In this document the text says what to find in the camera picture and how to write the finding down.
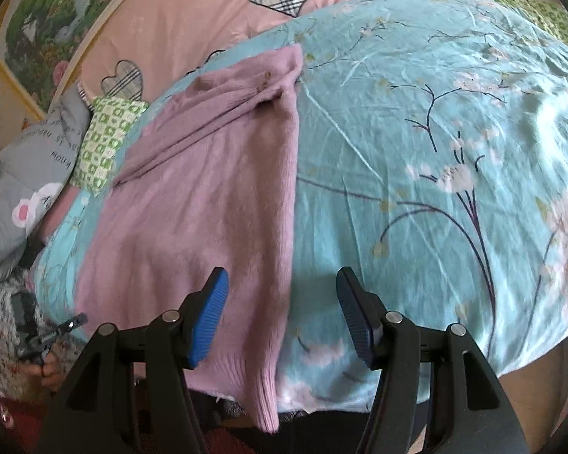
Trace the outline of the person's left hand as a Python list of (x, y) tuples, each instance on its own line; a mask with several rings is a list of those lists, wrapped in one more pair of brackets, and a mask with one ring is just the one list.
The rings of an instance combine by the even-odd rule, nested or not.
[(24, 362), (19, 369), (33, 387), (47, 392), (58, 392), (66, 376), (59, 358), (51, 351), (45, 355), (43, 365)]

